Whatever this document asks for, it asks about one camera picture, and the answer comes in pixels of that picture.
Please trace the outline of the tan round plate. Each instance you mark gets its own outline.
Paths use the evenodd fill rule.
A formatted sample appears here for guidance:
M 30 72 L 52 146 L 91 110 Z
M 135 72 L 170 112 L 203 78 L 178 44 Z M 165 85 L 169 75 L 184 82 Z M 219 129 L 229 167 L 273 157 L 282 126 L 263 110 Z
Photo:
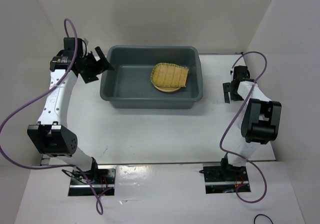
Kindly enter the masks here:
M 155 85 L 153 84 L 153 86 L 161 91 L 161 92 L 164 92 L 164 93 L 173 93 L 173 92 L 176 92 L 178 91 L 181 87 L 165 87 L 165 86 L 158 86 L 158 85 Z

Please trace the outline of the woven bamboo tray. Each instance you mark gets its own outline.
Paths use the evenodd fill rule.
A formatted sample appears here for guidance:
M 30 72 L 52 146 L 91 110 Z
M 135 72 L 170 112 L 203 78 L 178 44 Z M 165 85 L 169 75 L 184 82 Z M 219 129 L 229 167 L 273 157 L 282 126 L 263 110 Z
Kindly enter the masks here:
M 150 81 L 153 85 L 160 87 L 181 87 L 185 88 L 189 69 L 174 63 L 157 63 L 150 74 Z

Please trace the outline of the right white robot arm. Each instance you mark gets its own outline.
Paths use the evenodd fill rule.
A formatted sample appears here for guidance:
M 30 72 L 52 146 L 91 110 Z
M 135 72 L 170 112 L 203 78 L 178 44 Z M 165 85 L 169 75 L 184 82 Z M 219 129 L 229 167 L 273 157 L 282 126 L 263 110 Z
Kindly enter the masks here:
M 231 81 L 222 84 L 224 102 L 242 101 L 244 107 L 237 117 L 242 140 L 236 154 L 227 153 L 220 162 L 219 175 L 225 181 L 241 175 L 247 159 L 260 146 L 277 138 L 282 110 L 281 103 L 265 96 L 250 78 L 247 66 L 233 67 L 230 75 Z

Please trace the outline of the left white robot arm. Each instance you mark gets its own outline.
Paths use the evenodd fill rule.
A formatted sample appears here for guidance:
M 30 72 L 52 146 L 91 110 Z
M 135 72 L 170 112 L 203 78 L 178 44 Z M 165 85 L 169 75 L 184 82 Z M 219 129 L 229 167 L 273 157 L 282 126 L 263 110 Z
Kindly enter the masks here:
M 76 173 L 88 184 L 94 184 L 100 177 L 98 164 L 93 157 L 78 147 L 78 138 L 68 129 L 67 114 L 72 90 L 78 77 L 88 84 L 98 80 L 104 71 L 113 71 L 100 47 L 84 53 L 85 41 L 81 38 L 66 37 L 64 48 L 50 61 L 50 90 L 36 124 L 29 125 L 27 135 L 39 153 L 57 158 L 72 165 Z

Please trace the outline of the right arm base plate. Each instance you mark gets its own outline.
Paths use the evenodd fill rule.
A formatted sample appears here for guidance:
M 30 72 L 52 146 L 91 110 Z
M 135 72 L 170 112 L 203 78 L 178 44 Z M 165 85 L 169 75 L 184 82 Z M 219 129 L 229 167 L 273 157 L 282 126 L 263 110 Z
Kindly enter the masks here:
M 247 169 L 240 171 L 223 170 L 220 164 L 203 164 L 198 171 L 203 175 L 206 194 L 229 194 L 235 193 L 239 188 L 239 193 L 251 192 Z

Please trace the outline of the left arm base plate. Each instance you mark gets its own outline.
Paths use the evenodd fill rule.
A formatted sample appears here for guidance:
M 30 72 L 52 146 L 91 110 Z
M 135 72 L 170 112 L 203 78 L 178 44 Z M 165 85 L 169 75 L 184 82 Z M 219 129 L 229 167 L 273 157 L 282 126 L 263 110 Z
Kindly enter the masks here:
M 116 182 L 116 166 L 115 165 L 99 165 L 96 177 L 87 175 L 94 191 L 98 196 L 114 196 Z M 70 177 L 68 196 L 69 197 L 85 197 L 93 196 L 90 185 L 79 171 L 62 170 Z

